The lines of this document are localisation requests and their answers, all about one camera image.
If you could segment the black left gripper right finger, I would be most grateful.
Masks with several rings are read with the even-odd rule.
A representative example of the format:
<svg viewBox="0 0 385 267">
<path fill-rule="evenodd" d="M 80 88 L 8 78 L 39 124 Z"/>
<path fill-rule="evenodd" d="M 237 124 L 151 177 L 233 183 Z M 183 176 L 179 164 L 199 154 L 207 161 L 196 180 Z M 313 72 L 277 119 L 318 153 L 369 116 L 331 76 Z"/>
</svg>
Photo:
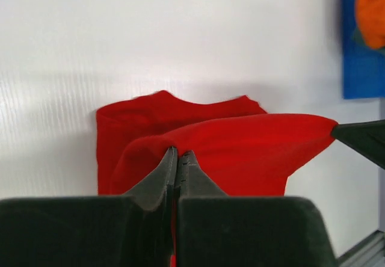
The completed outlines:
<svg viewBox="0 0 385 267">
<path fill-rule="evenodd" d="M 232 197 L 193 152 L 177 170 L 177 266 L 336 266 L 319 210 L 301 197 Z"/>
</svg>

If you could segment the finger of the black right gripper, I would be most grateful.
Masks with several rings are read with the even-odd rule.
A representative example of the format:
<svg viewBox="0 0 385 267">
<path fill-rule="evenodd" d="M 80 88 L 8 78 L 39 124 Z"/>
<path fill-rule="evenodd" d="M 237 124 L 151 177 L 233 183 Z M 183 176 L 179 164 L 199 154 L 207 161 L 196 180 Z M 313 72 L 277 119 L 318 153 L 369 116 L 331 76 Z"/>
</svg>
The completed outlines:
<svg viewBox="0 0 385 267">
<path fill-rule="evenodd" d="M 331 136 L 384 169 L 384 120 L 339 124 Z"/>
</svg>

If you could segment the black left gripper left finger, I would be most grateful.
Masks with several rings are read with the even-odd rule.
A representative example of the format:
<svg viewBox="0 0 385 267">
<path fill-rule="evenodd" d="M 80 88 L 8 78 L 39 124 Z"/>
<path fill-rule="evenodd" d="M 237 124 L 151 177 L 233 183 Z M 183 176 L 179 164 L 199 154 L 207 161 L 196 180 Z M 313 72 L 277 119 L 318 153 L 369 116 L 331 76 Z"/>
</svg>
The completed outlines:
<svg viewBox="0 0 385 267">
<path fill-rule="evenodd" d="M 1 201 L 2 266 L 169 266 L 177 150 L 122 195 Z"/>
</svg>

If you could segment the red t-shirt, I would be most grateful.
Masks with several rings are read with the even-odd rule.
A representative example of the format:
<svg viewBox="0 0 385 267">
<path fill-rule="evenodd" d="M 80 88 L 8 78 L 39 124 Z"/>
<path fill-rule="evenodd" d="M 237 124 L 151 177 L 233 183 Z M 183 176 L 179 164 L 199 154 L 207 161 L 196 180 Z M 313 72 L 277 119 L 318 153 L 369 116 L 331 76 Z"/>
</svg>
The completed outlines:
<svg viewBox="0 0 385 267">
<path fill-rule="evenodd" d="M 332 142 L 337 123 L 311 114 L 270 114 L 247 96 L 208 105 L 167 91 L 112 103 L 96 112 L 98 192 L 128 192 L 169 148 L 193 152 L 201 169 L 232 197 L 284 197 L 288 178 Z M 171 235 L 176 264 L 179 188 L 174 181 Z"/>
</svg>

